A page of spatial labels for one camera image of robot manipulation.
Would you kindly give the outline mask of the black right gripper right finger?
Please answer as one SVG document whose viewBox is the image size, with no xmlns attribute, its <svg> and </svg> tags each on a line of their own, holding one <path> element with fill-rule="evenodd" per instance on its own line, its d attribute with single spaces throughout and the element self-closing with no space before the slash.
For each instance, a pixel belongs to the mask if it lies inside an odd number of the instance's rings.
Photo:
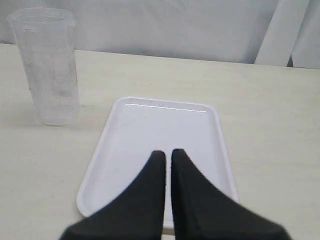
<svg viewBox="0 0 320 240">
<path fill-rule="evenodd" d="M 286 229 L 216 188 L 184 149 L 171 155 L 171 206 L 177 240 L 290 240 Z"/>
</svg>

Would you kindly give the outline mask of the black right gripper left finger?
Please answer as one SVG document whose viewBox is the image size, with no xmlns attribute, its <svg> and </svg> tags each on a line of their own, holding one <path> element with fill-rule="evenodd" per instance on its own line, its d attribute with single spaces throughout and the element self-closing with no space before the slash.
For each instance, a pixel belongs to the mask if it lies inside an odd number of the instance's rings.
<svg viewBox="0 0 320 240">
<path fill-rule="evenodd" d="M 160 240 L 166 197 L 166 155 L 155 150 L 131 184 L 108 205 L 61 235 L 62 240 Z"/>
</svg>

